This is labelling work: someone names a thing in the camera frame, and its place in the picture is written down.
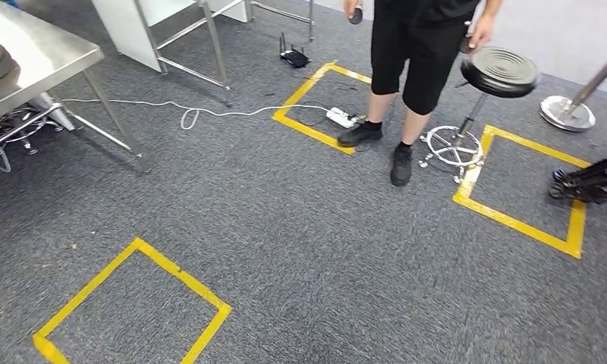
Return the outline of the person's right hand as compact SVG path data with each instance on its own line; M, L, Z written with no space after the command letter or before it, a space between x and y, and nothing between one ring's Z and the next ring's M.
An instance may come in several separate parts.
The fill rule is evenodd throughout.
M363 18L363 6L361 0L344 0L344 12L352 24L358 24Z

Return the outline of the person's hand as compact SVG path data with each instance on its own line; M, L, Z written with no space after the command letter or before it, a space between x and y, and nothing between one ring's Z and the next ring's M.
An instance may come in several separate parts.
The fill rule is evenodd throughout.
M491 39L494 25L494 15L483 14L480 16L468 39L467 48L470 52L475 52L482 48Z

